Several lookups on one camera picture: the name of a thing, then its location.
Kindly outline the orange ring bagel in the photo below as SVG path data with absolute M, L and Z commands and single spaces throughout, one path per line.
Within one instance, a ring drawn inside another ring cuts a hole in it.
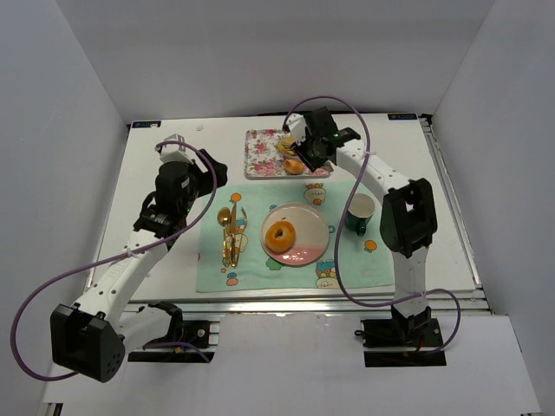
M 292 223 L 281 220 L 274 223 L 265 233 L 264 242 L 268 249 L 282 253 L 290 249 L 296 241 L 296 229 Z

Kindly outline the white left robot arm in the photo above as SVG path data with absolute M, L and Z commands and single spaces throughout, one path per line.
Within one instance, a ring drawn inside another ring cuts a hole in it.
M 228 168 L 204 149 L 204 167 L 178 151 L 162 163 L 154 189 L 143 200 L 122 257 L 72 305 L 58 305 L 49 320 L 53 362 L 105 383 L 126 355 L 153 342 L 166 346 L 183 340 L 182 311 L 176 305 L 150 302 L 125 317 L 125 307 L 150 272 L 187 228 L 197 198 L 211 195 L 227 182 Z

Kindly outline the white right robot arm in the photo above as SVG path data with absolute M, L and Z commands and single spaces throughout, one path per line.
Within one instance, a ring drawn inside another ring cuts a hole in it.
M 294 139 L 291 151 L 311 171 L 330 162 L 355 177 L 381 203 L 379 231 L 392 253 L 395 293 L 392 317 L 409 329 L 431 319 L 426 298 L 426 259 L 438 224 L 433 189 L 426 179 L 410 179 L 370 151 L 364 135 L 339 128 L 326 107 L 285 116 L 283 129 Z

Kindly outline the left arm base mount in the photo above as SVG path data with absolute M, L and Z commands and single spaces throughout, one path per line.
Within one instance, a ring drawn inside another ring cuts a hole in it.
M 218 344 L 219 323 L 156 301 L 123 312 L 115 331 L 129 362 L 209 363 Z

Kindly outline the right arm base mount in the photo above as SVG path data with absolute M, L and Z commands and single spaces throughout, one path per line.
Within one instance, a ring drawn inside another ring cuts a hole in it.
M 431 354 L 443 344 L 439 323 L 430 323 L 405 335 L 393 319 L 368 319 L 354 331 L 362 342 L 364 365 L 369 368 L 445 367 L 443 351 Z

